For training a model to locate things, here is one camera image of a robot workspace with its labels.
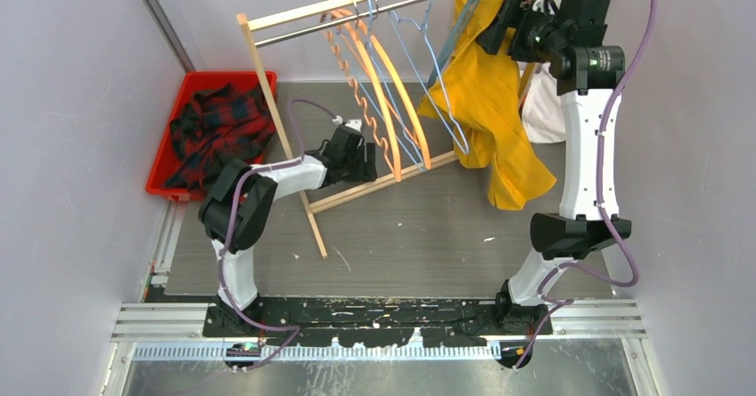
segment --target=wooden clothing rack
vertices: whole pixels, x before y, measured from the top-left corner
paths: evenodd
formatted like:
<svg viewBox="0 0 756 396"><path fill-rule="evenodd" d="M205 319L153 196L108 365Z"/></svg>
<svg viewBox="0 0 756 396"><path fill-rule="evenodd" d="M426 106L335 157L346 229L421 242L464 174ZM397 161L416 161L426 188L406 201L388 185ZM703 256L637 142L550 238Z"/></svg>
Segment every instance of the wooden clothing rack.
<svg viewBox="0 0 756 396"><path fill-rule="evenodd" d="M281 144L283 145L283 151L286 154L287 159L294 158L294 154L292 152L292 147L289 144L289 138L286 135L286 132L284 131L284 124L281 121L281 115L278 111L277 105L275 104L275 98L273 96L273 92L270 89L270 84L267 82L267 77L265 76L265 66L262 63L262 59L260 59L258 49L265 45L271 45L271 44L282 42L282 41L292 39L295 37L307 35L309 33L314 33L319 30L329 29L333 26L337 26L342 23L354 21L354 20L369 16L371 15L371 13L360 12L360 13L351 15L349 17L344 17L338 20L324 22L310 28L297 30L292 33L281 35L279 37L273 37L273 38L266 39L260 42L255 42L254 34L255 32L261 31L263 29L272 28L274 26L289 23L291 21L300 20L300 19L310 17L310 16L320 15L325 12L333 11L342 7L351 7L353 4L358 4L363 1L365 0L326 0L323 2L316 3L316 4L311 4L311 5L302 6L300 8L295 8L289 11L284 11L284 12L279 12L277 14L268 15L266 17L262 17L262 18L255 19L252 21L247 20L247 16L244 14L238 14L236 16L236 19L239 22L239 26L244 36L244 41L246 42L247 47L250 50L250 55L252 56L252 64L254 66L255 71L258 74L258 78L260 81L260 86L262 87L263 95L265 96L268 106L270 107L270 113L273 116L273 121L275 123L275 127L278 132L278 135L281 139ZM427 1L427 0L406 0L406 1L395 3L395 4L380 5L378 9L372 12L372 14L388 12L388 11L396 10L404 6L421 3L424 1ZM456 161L456 155L454 151L443 153L431 159L431 167L433 169L437 169L439 167L442 167L454 161ZM404 168L401 170L401 179L404 180L404 179L409 179L411 177L415 177L419 175L421 172L422 171L416 165ZM315 221L315 215L317 213L321 211L329 210L333 207L344 204L345 202L350 202L363 195L374 193L375 191L383 189L387 186L392 186L396 183L398 183L396 178L393 175L389 174L384 177L379 177L374 182L370 182L370 183L366 183L360 186L350 188L346 191L342 191L338 194L331 195L330 197L324 198L323 200L320 200L318 202L313 202L313 203L309 202L309 198L304 192L300 192L302 204L304 205L305 213L307 213L309 224L312 227L312 232L315 235L315 240L317 243L317 248L320 251L320 255L323 258L327 258L328 251L325 249L325 244L323 243L323 237L321 236L320 230L317 227L317 222Z"/></svg>

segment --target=gray work surface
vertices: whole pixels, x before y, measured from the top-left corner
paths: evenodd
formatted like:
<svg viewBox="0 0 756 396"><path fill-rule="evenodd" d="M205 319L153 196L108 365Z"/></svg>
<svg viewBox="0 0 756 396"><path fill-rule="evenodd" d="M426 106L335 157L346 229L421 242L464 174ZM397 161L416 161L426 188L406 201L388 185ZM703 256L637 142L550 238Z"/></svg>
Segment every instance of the gray work surface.
<svg viewBox="0 0 756 396"><path fill-rule="evenodd" d="M236 375L217 361L136 361L123 394L633 396L637 391L621 341L539 340L533 360L516 375L493 359L274 361L260 370Z"/></svg>
<svg viewBox="0 0 756 396"><path fill-rule="evenodd" d="M419 102L418 84L407 90ZM294 97L320 103L346 118L358 118L346 84L282 83L278 103L294 153L296 136L287 112ZM295 116L307 149L316 149L335 129L320 110L298 103ZM422 119L431 155L452 149L440 122ZM486 297L514 275L530 251L530 217L557 212L562 197L564 144L534 145L538 157L560 181L525 210L492 207L486 196L489 173L465 169L458 162L382 189L316 215L328 250L320 257L298 195L278 200L265 233L255 246L255 278L269 295ZM285 158L278 139L267 149L267 162ZM412 162L406 156L403 166ZM379 176L388 167L379 152ZM338 184L309 192L310 201L352 187ZM212 294L218 289L210 240L197 219L199 203L187 208L166 293ZM604 260L585 261L605 272ZM609 285L569 270L551 292L555 297L609 298Z"/></svg>

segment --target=cable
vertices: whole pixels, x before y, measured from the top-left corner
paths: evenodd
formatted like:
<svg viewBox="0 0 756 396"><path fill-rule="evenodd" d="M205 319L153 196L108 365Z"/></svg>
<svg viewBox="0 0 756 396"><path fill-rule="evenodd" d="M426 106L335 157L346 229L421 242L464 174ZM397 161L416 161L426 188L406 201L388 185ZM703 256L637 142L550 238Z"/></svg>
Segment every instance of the cable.
<svg viewBox="0 0 756 396"><path fill-rule="evenodd" d="M296 161L289 161L289 162L285 162L285 163L277 164L277 165L274 164L274 165L268 165L268 166L258 166L258 167L250 169L249 171L247 171L246 173L244 173L241 178L239 178L239 181L236 183L236 188L234 190L234 196L232 197L233 200L232 200L232 203L231 203L231 213L229 214L228 229L226 231L226 242L224 243L223 247L218 252L218 280L220 282L220 289L223 291L223 294L226 296L226 299L228 300L228 303L231 305L231 308L234 309L234 311L236 312L236 314L240 318L242 318L242 320L244 320L244 322L246 322L249 325L257 327L258 329L262 329L262 330L265 330L265 331L268 331L268 332L286 332L286 331L292 331L292 334L289 335L289 337L286 339L286 341L284 341L277 349L275 349L270 354L270 356L268 356L268 357L266 357L266 358L264 358L264 359L256 362L251 367L248 367L247 370L252 370L252 369L256 369L258 367L265 366L273 357L275 357L284 348L286 348L286 346L288 346L294 340L294 338L297 336L297 334L300 332L300 327L299 326L268 326L268 325L263 325L263 324L261 324L259 322L256 322L255 320L252 320L251 318L248 318L244 314L244 312L242 311L242 309L239 307L239 305L236 303L236 300L234 299L234 296L231 294L231 291L228 290L228 286L226 284L226 275L225 275L224 270L223 270L223 261L224 261L224 258L226 256L226 254L228 253L228 249L231 246L231 242L232 242L232 239L233 239L233 236L234 236L234 227L236 225L236 218L235 217L236 217L236 212L239 209L239 201L240 201L240 198L242 196L242 187L244 186L244 182L246 182L247 179L249 179L253 175L257 175L258 173L261 173L263 171L273 171L273 170L278 170L278 169L288 169L290 167L294 167L294 166L302 163L302 158L304 157L304 144L302 143L302 137L301 137L301 133L300 133L300 128L297 125L297 121L294 118L294 113L292 112L292 105L294 103L307 103L307 104L310 104L312 106L317 107L321 111L324 111L329 116L331 116L333 119L337 118L336 114L333 113L332 111L328 110L327 108L325 108L324 106L322 106L320 104L311 102L309 100L306 100L306 99L293 99L293 100L291 100L289 102L289 108L288 108L289 119L292 122L292 125L293 125L293 128L294 128L294 132L296 133L296 136L297 136L297 140L300 143L301 154L300 154L299 158Z"/></svg>
<svg viewBox="0 0 756 396"><path fill-rule="evenodd" d="M651 33L653 31L653 27L656 24L656 6L657 6L657 0L651 0L649 4L649 10L648 10L648 22L645 25L645 33L643 35L643 39L640 41L640 45L638 46L636 56L633 58L633 61L628 66L628 70L625 72L625 74L620 79L620 82L617 83L617 86L612 91L612 94L609 96L609 101L606 103L606 107L604 108L604 112L601 117L601 124L599 125L599 133L603 133L606 130L606 126L609 124L609 120L612 118L611 112L612 108L614 107L614 103L617 101L617 98L622 93L622 90L625 89L625 86L628 84L628 81L630 77L635 73L638 64L640 63L641 58L645 54L645 50L648 47L648 42L651 40ZM609 232L612 234L612 237L614 238L614 241L617 243L618 246L620 246L620 250L622 251L622 254L625 256L625 259L628 261L628 264L630 265L630 272L632 273L632 278L630 278L630 281L628 282L620 282L617 280L614 280L608 276L602 276L601 274L595 272L594 270L585 267L579 263L576 262L565 262L563 264L560 264L557 266L557 268L554 268L549 272L546 277L544 277L543 281L538 285L538 295L541 296L541 298L544 301L552 302L556 304L556 306L551 309L538 323L538 327L536 328L536 332L533 333L533 336L530 338L530 343L528 344L528 347L525 349L525 352L520 356L520 358L517 360L517 363L514 365L514 371L517 371L517 368L520 367L522 362L525 360L525 358L528 356L528 353L533 349L533 344L536 341L536 337L540 333L541 329L543 328L543 325L546 323L548 318L558 309L561 307L564 307L566 305L570 305L575 300L566 300L566 301L558 301L554 300L552 298L549 298L548 296L545 296L543 294L543 290L548 284L549 281L551 281L554 276L556 276L556 273L559 271L559 269L563 268L576 268L580 271L583 271L584 273L587 273L591 276L594 276L598 278L599 280L602 280L604 282L607 282L612 285L616 285L619 287L631 287L637 284L638 281L638 267L635 257L633 256L632 252L630 251L630 248L627 243L625 243L624 240L622 240L622 237L620 233L617 231L617 228L614 226L614 223L612 222L612 218L609 216L609 214L606 213L606 210L604 209L604 136L598 137L598 153L597 153L597 165L596 165L596 207L598 207L599 213L601 213L601 218L604 220L604 223L606 227L609 229Z"/></svg>

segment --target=plaid shirt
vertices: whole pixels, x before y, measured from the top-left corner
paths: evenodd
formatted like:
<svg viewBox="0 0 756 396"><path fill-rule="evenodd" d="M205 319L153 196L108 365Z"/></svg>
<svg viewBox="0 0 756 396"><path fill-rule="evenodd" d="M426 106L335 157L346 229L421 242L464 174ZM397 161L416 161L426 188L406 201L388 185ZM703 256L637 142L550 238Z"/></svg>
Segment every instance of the plaid shirt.
<svg viewBox="0 0 756 396"><path fill-rule="evenodd" d="M231 159L252 162L274 133L259 87L243 93L227 84L207 95L195 94L181 115L170 121L181 165L164 186L205 194Z"/></svg>

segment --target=metal hanging rod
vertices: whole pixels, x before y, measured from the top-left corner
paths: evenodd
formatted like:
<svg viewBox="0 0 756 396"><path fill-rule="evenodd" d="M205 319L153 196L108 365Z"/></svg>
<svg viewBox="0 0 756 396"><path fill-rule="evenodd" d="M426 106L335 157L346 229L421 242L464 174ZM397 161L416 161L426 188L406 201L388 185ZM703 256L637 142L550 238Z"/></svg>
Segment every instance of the metal hanging rod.
<svg viewBox="0 0 756 396"><path fill-rule="evenodd" d="M384 12L389 12L389 11L392 11L392 10L396 10L398 8L402 8L402 7L405 7L405 6L412 5L412 4L418 4L418 3L421 3L421 2L424 2L424 1L427 1L427 0L406 0L406 1L401 1L401 2L397 2L395 4L388 4L388 5L380 5L380 2L379 2L378 10L377 11L373 11L373 14L381 14L381 13L384 13ZM354 21L354 20L366 17L366 16L368 16L370 14L371 13L369 11L367 11L367 12L359 12L357 14L352 14L352 15L350 15L348 17L343 17L343 18L340 18L340 19L337 19L337 20L332 20L332 21L324 22L324 23L318 24L316 26L312 26L310 28L304 28L304 29L301 29L301 30L296 30L296 31L293 31L291 33L286 33L286 34L278 36L278 37L271 37L270 39L263 39L261 41L255 42L255 46L257 48L260 48L260 47L266 46L266 45L277 44L279 42L283 42L283 41L286 41L286 40L289 40L289 39L294 39L296 37L302 37L302 36L308 35L310 33L318 32L320 30L332 28L333 26L338 26L340 24L344 24L344 23L347 23L347 22L350 22L350 21Z"/></svg>

